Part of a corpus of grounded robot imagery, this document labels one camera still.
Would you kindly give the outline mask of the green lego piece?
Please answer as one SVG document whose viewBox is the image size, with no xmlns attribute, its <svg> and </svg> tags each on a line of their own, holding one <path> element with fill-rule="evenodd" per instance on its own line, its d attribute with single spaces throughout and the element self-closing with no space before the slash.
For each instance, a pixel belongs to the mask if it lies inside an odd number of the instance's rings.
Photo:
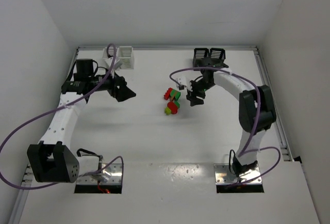
<svg viewBox="0 0 330 224">
<path fill-rule="evenodd" d="M 174 104 L 177 106 L 177 108 L 180 108 L 180 103 L 178 101 L 175 101 Z"/>
</svg>

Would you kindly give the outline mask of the red round lego piece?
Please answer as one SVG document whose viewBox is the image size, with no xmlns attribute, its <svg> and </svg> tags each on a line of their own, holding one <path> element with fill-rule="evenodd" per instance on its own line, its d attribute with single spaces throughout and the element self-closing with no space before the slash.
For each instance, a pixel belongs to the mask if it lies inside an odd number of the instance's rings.
<svg viewBox="0 0 330 224">
<path fill-rule="evenodd" d="M 174 102 L 168 102 L 167 108 L 170 110 L 171 114 L 176 114 L 178 111 L 178 106 Z"/>
</svg>

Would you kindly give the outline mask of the lime lego brick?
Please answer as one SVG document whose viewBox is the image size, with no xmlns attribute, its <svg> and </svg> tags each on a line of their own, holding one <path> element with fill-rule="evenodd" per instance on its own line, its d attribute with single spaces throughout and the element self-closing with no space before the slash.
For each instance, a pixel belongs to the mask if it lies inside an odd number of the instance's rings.
<svg viewBox="0 0 330 224">
<path fill-rule="evenodd" d="M 166 107 L 165 110 L 164 110 L 164 112 L 165 112 L 166 115 L 172 114 L 172 111 L 171 111 L 171 109 L 169 107 Z"/>
</svg>

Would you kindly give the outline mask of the red lego brick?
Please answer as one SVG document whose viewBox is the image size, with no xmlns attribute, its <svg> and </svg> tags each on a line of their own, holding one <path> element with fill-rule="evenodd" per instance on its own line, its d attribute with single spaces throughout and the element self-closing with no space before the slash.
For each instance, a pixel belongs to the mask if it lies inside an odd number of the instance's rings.
<svg viewBox="0 0 330 224">
<path fill-rule="evenodd" d="M 165 100 L 168 100 L 169 98 L 170 98 L 170 96 L 171 96 L 171 92 L 173 91 L 173 89 L 172 88 L 168 88 L 167 89 L 167 91 L 165 92 L 165 94 L 164 94 L 164 99 Z"/>
</svg>

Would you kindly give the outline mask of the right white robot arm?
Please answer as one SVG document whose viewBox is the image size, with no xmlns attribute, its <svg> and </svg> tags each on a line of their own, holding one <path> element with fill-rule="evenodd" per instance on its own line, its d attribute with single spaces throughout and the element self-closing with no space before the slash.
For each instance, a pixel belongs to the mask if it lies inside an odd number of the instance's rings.
<svg viewBox="0 0 330 224">
<path fill-rule="evenodd" d="M 187 86 L 190 106 L 202 105 L 205 92 L 217 85 L 232 94 L 239 102 L 239 124 L 242 137 L 231 165 L 232 173 L 239 176 L 257 165 L 257 153 L 266 131 L 276 121 L 273 96 L 267 85 L 255 84 L 233 74 L 223 62 L 214 64 L 212 59 L 194 60 L 201 67 L 202 77 L 191 80 Z"/>
</svg>

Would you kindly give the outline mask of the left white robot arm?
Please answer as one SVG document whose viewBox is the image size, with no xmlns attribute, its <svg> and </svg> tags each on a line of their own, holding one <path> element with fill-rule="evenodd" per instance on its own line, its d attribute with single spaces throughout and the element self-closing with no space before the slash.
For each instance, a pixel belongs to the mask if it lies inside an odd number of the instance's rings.
<svg viewBox="0 0 330 224">
<path fill-rule="evenodd" d="M 71 138 L 78 117 L 89 101 L 87 93 L 107 91 L 117 102 L 134 98 L 136 93 L 125 78 L 107 71 L 98 75 L 93 59 L 75 61 L 61 87 L 59 110 L 40 141 L 27 149 L 27 156 L 37 182 L 73 183 L 78 177 L 97 174 L 102 157 L 98 154 L 77 156 L 70 150 Z"/>
</svg>

